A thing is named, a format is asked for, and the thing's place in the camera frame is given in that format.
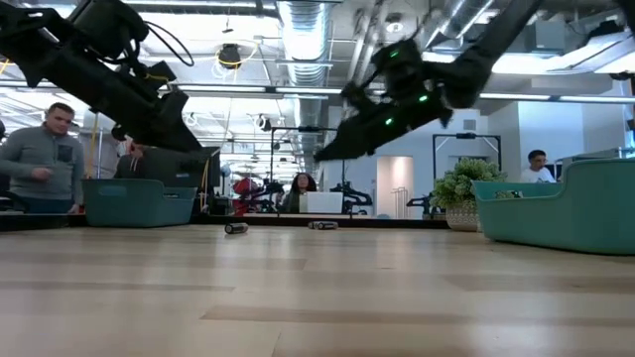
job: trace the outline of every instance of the man in white shirt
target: man in white shirt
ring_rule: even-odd
[[[547,154],[542,150],[534,150],[529,153],[529,168],[520,175],[520,182],[523,183],[554,183],[556,180],[552,173],[545,168]]]

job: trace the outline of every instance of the doorway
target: doorway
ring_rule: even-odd
[[[377,159],[377,214],[408,219],[406,203],[414,191],[415,162],[412,157],[382,156]]]

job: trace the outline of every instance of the white laptop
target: white laptop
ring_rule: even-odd
[[[340,214],[341,192],[307,192],[300,196],[300,213]]]

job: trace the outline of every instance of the potted plant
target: potted plant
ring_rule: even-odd
[[[498,165],[478,159],[463,159],[454,170],[437,179],[432,204],[445,208],[445,220],[452,230],[476,232],[478,211],[472,188],[473,180],[502,182],[507,175]]]

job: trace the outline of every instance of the robotic arm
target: robotic arm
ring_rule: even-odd
[[[30,87],[48,79],[141,144],[198,150],[182,119],[189,98],[170,86],[175,75],[165,62],[148,67],[138,60],[150,31],[119,0],[82,0],[67,19],[53,9],[0,2],[0,54],[20,68]],[[170,92],[160,97],[164,85]]]
[[[454,62],[426,62],[414,41],[403,40],[379,50],[372,58],[375,73],[361,85],[348,83],[341,92],[357,114],[342,120],[335,139],[319,151],[317,162],[357,159],[426,125],[441,120],[444,127],[453,109],[470,108],[503,56],[544,0],[512,0],[485,29],[480,39]],[[635,31],[635,1],[615,0]],[[373,102],[366,87],[383,76],[386,92]]]

